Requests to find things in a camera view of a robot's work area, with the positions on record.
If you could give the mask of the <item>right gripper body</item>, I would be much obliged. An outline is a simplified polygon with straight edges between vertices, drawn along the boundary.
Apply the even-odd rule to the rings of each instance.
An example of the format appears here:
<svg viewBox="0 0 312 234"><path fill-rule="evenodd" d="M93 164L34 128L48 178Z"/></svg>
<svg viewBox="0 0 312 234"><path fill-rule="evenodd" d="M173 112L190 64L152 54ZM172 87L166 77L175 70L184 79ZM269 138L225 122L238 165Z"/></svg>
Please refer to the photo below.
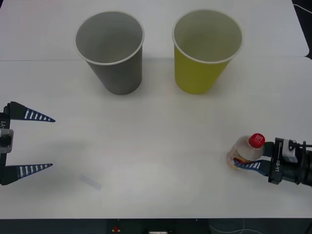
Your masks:
<svg viewBox="0 0 312 234"><path fill-rule="evenodd" d="M269 156L271 157L271 165L268 181L272 184L278 185L283 177L283 146L284 139L275 138L274 143L270 144Z"/></svg>

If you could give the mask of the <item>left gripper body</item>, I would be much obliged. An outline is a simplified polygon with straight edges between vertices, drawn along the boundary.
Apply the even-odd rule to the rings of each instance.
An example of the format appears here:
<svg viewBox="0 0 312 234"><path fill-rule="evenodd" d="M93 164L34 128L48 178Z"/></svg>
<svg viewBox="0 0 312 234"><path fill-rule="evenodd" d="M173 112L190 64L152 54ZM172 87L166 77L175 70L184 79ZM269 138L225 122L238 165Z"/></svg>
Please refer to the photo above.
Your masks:
<svg viewBox="0 0 312 234"><path fill-rule="evenodd" d="M7 153L11 147L11 131L9 107L5 106L0 113L0 170L2 171L6 164Z"/></svg>

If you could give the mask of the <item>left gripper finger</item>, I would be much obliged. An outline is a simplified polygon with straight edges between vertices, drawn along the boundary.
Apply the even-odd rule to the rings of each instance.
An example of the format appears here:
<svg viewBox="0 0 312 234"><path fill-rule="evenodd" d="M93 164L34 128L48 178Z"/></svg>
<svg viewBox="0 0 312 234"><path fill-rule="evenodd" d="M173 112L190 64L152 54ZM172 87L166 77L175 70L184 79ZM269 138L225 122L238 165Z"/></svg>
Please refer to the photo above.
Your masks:
<svg viewBox="0 0 312 234"><path fill-rule="evenodd" d="M35 165L12 165L5 166L0 175L0 184L2 186L14 183L22 178L43 171L53 164L35 164Z"/></svg>
<svg viewBox="0 0 312 234"><path fill-rule="evenodd" d="M10 102L10 118L13 120L56 122L53 118L14 101Z"/></svg>

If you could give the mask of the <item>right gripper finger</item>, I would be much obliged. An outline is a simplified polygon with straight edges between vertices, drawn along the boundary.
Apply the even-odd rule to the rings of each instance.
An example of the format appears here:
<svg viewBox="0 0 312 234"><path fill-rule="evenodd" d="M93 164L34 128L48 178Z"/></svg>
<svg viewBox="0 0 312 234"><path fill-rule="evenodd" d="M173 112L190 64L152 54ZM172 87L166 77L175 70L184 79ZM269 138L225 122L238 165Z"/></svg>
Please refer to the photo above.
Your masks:
<svg viewBox="0 0 312 234"><path fill-rule="evenodd" d="M265 142L263 145L263 156L272 157L274 151L274 142Z"/></svg>
<svg viewBox="0 0 312 234"><path fill-rule="evenodd" d="M267 160L256 160L251 162L244 162L237 158L234 159L234 165L237 168L244 169L244 170L251 170L256 171L263 176L268 177L270 174L270 165L271 162Z"/></svg>

